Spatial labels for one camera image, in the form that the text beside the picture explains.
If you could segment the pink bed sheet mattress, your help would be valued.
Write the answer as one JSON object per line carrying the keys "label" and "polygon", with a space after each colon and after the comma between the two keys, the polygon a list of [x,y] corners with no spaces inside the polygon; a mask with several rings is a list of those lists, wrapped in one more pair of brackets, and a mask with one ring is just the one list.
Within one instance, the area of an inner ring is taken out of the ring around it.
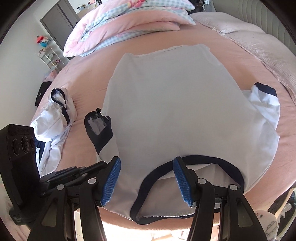
{"label": "pink bed sheet mattress", "polygon": [[[286,88],[257,58],[232,40],[199,24],[184,26],[177,32],[152,33],[123,41],[89,56],[75,57],[66,65],[55,78],[51,88],[66,88],[69,91],[77,118],[66,138],[57,170],[94,164],[97,154],[86,134],[84,118],[89,112],[103,107],[108,83],[124,54],[138,56],[172,47],[199,44],[209,48],[241,90],[248,90],[257,82],[276,90],[280,103],[280,119],[276,128],[280,137],[277,151],[267,172],[252,189],[245,192],[254,209],[268,209],[278,196],[295,183],[295,102]],[[106,208],[103,208],[101,213],[104,222],[141,230],[188,228],[192,219],[192,215],[162,218],[141,225]]]}

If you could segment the grey door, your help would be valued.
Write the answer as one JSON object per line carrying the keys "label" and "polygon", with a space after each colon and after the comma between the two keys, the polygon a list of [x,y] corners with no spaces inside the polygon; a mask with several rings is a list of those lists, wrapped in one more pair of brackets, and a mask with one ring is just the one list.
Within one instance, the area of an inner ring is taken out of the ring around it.
{"label": "grey door", "polygon": [[57,1],[40,19],[41,24],[61,51],[64,51],[66,41],[79,21],[79,16],[66,0]]}

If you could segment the red blue plush toy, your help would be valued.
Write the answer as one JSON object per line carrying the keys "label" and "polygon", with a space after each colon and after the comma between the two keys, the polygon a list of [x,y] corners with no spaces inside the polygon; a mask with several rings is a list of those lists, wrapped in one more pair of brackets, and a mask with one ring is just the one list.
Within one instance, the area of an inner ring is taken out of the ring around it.
{"label": "red blue plush toy", "polygon": [[51,40],[46,36],[37,36],[37,44],[46,48]]}

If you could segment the white navy-trimmed jacket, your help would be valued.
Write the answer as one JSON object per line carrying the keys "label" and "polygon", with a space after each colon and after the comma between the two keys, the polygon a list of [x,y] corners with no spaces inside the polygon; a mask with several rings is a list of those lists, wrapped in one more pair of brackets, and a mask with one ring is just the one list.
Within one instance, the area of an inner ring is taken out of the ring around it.
{"label": "white navy-trimmed jacket", "polygon": [[274,88],[257,82],[241,90],[203,44],[124,54],[102,110],[85,117],[98,160],[121,161],[104,207],[141,225],[191,216],[176,157],[213,185],[249,191],[273,162],[279,119]]}

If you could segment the folded pink checkered quilt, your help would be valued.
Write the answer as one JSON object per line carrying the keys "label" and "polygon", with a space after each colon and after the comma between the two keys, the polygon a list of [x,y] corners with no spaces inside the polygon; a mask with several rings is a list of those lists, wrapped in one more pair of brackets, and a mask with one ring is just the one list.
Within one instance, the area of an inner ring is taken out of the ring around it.
{"label": "folded pink checkered quilt", "polygon": [[190,1],[105,1],[77,23],[63,55],[84,57],[141,35],[193,26],[189,12],[194,9]]}

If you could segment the white navy-trimmed pants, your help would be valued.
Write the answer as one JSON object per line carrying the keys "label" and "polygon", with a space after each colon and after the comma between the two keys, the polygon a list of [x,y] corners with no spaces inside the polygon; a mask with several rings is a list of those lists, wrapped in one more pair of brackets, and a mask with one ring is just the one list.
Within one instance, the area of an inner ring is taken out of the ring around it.
{"label": "white navy-trimmed pants", "polygon": [[54,88],[45,106],[30,124],[37,142],[36,163],[41,177],[57,169],[66,138],[76,118],[77,111],[69,91]]}

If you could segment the black bag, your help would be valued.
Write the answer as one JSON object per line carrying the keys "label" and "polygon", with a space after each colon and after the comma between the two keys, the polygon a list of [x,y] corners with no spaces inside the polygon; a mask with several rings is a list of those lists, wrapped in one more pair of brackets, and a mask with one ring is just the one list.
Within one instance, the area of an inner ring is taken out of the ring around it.
{"label": "black bag", "polygon": [[47,91],[47,89],[49,88],[49,86],[52,84],[51,81],[46,81],[46,82],[43,82],[39,88],[39,91],[37,93],[37,96],[36,96],[36,100],[35,100],[35,106],[38,107],[45,92]]}

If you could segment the grey padded headboard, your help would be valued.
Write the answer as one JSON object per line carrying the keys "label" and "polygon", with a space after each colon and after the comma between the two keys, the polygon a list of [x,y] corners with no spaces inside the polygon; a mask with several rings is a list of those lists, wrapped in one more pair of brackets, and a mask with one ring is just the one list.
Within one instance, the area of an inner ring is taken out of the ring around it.
{"label": "grey padded headboard", "polygon": [[257,25],[295,53],[295,37],[283,22],[261,1],[213,1],[214,9]]}

